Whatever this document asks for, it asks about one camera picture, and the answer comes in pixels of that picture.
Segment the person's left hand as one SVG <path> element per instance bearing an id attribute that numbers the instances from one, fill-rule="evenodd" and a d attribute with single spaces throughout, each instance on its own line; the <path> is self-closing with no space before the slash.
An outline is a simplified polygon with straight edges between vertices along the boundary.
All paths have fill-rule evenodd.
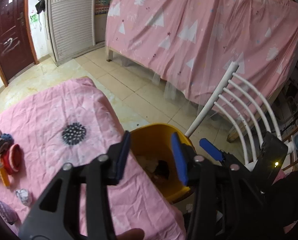
<path id="1" fill-rule="evenodd" d="M 117 240 L 143 240 L 145 232 L 142 229 L 135 228 L 128 230 L 116 237 Z"/>

